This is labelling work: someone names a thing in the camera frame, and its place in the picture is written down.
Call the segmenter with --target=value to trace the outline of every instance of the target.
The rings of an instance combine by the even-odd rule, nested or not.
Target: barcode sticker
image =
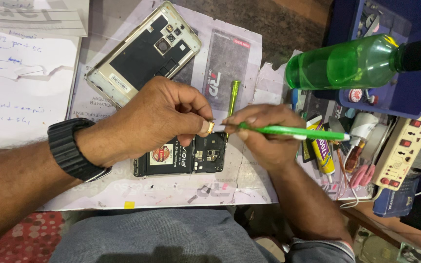
[[[115,74],[113,74],[113,73],[110,74],[110,79],[112,81],[114,81],[118,86],[120,86],[121,88],[123,88],[123,90],[125,92],[130,92],[131,91],[131,88],[128,87],[128,85],[126,85],[123,81],[121,81],[120,78],[117,77]]]

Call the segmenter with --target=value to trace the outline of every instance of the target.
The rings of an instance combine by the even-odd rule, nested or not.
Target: glue tube
[[[311,121],[306,123],[308,130],[321,130],[324,131],[322,116],[318,116]],[[318,160],[318,168],[320,172],[327,175],[327,179],[332,183],[331,175],[335,172],[334,161],[332,160],[332,154],[329,150],[326,140],[316,139],[312,143],[316,159]]]

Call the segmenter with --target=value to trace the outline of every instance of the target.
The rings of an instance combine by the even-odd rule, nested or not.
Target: polka dot fabric
[[[61,241],[60,212],[33,213],[0,239],[0,263],[48,262]]]

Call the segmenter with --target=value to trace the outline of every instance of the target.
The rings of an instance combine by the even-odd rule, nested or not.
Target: power strip
[[[400,117],[379,158],[371,181],[383,188],[398,190],[421,148],[421,116],[417,120]]]

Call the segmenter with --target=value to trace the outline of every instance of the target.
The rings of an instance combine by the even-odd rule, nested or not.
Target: black wristwatch
[[[56,163],[67,174],[84,182],[95,181],[111,172],[111,167],[98,167],[89,162],[76,145],[74,133],[94,124],[86,118],[75,118],[48,128],[48,144]]]

